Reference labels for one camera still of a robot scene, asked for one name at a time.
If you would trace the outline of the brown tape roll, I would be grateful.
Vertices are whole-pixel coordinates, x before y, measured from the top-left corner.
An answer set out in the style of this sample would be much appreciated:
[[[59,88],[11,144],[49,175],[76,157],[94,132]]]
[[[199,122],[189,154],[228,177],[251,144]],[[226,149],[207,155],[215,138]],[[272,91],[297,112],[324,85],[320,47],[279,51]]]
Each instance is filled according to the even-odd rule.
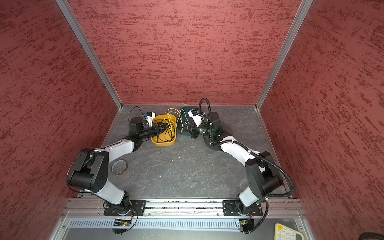
[[[127,169],[128,169],[128,163],[123,159],[117,160],[111,166],[111,172],[114,175],[122,175],[123,173],[125,173]]]

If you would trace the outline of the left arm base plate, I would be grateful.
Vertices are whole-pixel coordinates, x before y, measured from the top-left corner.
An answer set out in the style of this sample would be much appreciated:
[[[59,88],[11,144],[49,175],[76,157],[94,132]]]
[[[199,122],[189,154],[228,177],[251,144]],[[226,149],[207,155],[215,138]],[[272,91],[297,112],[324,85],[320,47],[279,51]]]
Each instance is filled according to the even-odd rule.
[[[128,200],[127,202],[121,202],[119,205],[104,202],[104,216],[142,216],[146,203],[146,200]]]

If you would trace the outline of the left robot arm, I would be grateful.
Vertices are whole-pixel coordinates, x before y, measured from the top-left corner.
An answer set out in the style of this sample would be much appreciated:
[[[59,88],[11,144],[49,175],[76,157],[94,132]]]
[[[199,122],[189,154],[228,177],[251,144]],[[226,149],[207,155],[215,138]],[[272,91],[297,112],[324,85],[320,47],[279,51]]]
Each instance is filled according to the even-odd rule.
[[[139,127],[114,144],[98,149],[83,149],[68,170],[67,186],[96,195],[118,215],[131,214],[133,207],[128,193],[108,179],[109,163],[138,150],[143,141],[157,137],[169,128],[168,124],[163,123],[153,124],[147,129]]]

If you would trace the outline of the teal plastic bin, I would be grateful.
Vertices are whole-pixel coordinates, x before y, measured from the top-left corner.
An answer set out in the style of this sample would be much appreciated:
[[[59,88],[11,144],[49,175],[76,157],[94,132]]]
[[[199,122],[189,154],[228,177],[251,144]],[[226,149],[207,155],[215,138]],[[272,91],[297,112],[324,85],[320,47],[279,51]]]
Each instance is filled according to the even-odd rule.
[[[192,123],[192,124],[195,123],[193,118],[190,117],[188,114],[189,111],[195,110],[195,109],[196,109],[196,107],[191,107],[191,106],[186,106],[186,107],[181,108],[180,109],[181,118],[178,120],[178,123],[177,123],[178,133],[182,136],[188,136],[188,137],[191,137],[193,139],[196,139],[198,137],[198,135],[188,133],[186,125],[190,124],[190,123]]]

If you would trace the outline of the aluminium front rail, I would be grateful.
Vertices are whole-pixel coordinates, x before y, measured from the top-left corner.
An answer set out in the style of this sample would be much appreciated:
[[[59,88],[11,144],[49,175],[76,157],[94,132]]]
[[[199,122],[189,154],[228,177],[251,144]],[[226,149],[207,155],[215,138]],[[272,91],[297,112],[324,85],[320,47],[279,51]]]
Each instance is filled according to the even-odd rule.
[[[235,210],[224,207],[222,199],[146,199],[144,204],[131,200],[141,218],[236,218]],[[107,206],[97,198],[68,199],[61,217],[104,218]],[[273,219],[305,219],[307,215],[298,199],[269,199],[267,217]]]

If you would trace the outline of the black cable spool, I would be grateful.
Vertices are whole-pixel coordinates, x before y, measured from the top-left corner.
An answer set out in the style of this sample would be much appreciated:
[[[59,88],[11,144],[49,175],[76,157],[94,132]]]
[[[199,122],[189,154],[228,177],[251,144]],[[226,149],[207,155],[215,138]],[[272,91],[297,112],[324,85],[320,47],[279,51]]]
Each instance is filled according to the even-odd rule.
[[[209,149],[214,150],[214,151],[222,151],[220,142],[224,138],[230,137],[230,136],[231,136],[231,134],[229,134],[228,132],[224,131],[224,132],[221,132],[221,133],[217,133],[216,135],[213,135],[211,142],[210,142],[209,136],[203,136],[203,138],[204,138],[204,143],[206,144],[206,146]]]

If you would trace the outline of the yellow white calculator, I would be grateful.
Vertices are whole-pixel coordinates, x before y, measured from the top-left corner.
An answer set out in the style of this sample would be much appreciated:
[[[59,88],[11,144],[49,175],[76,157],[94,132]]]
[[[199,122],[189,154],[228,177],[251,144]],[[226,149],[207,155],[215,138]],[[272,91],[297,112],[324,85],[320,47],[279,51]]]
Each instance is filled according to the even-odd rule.
[[[282,224],[276,223],[275,224],[275,233],[274,233],[274,240],[305,240],[306,237],[287,226],[284,226]]]

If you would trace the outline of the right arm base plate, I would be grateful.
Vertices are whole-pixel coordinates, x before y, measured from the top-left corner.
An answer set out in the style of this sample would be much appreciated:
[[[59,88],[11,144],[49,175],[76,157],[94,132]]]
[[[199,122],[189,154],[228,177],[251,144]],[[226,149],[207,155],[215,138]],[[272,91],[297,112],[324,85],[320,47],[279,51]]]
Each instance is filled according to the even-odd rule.
[[[263,211],[260,205],[256,203],[245,207],[240,200],[223,200],[223,213],[224,216],[262,216]]]

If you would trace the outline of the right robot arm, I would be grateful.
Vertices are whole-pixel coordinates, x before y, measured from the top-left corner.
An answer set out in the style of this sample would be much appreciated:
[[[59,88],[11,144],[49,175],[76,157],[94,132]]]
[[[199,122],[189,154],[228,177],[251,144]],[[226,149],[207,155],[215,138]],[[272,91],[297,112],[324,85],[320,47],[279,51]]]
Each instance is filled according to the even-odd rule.
[[[186,118],[181,121],[183,132],[194,139],[203,136],[209,148],[231,155],[245,167],[248,186],[237,195],[235,201],[235,209],[240,214],[249,212],[252,206],[259,204],[283,184],[271,154],[267,151],[254,151],[237,141],[225,131],[218,113],[205,115],[198,109],[192,109]]]

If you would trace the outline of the yellow plastic bin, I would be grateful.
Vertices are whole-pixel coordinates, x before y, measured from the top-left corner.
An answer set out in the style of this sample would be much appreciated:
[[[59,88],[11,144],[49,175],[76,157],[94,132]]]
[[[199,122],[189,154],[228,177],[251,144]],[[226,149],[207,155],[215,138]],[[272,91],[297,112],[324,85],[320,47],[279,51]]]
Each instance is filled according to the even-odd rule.
[[[169,147],[175,144],[177,138],[177,118],[171,114],[158,115],[154,119],[154,124],[170,124],[170,131],[161,133],[159,136],[151,138],[157,147]]]

